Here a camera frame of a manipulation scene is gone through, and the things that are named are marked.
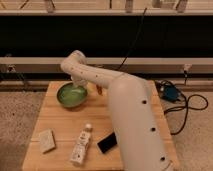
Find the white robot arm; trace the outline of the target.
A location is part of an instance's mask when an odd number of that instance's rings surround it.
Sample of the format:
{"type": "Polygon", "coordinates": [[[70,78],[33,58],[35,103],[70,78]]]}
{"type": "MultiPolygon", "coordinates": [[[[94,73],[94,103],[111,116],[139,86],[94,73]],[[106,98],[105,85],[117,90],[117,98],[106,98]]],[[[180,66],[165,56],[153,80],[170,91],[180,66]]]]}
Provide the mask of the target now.
{"type": "Polygon", "coordinates": [[[147,80],[88,66],[79,50],[66,57],[60,67],[75,85],[91,82],[107,90],[108,110],[125,171],[174,171],[152,110],[147,80]]]}

